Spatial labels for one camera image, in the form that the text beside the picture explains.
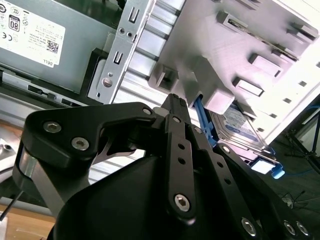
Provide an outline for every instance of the white label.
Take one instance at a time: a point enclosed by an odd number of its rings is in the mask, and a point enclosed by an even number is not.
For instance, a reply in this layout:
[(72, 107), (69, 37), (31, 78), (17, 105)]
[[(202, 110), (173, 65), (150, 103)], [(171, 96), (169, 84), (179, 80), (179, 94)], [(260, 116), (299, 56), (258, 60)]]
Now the white label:
[(59, 65), (66, 28), (0, 0), (0, 48), (53, 68)]

